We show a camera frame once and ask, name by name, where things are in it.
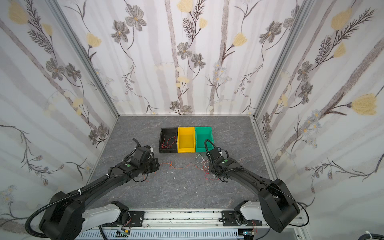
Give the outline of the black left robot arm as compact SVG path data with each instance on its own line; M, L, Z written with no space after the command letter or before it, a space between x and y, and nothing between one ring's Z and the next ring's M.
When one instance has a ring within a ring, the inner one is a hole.
M156 172L160 165L153 149L134 141L135 149L104 176L67 194L55 194L47 205L32 213L25 223L26 232L37 238L74 240L83 230L89 206L138 175Z

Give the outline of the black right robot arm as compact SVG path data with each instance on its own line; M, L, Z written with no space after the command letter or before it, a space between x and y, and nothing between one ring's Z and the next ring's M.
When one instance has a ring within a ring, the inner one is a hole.
M244 168L235 159L223 156L220 148L210 140L205 140L206 155L209 160L209 173L220 181L236 181L254 193L258 202L243 201L233 211L222 211L220 221L223 226L248 226L253 221L266 222L280 233L287 226L305 227L310 217L302 204L295 200L287 185L280 179L270 180Z

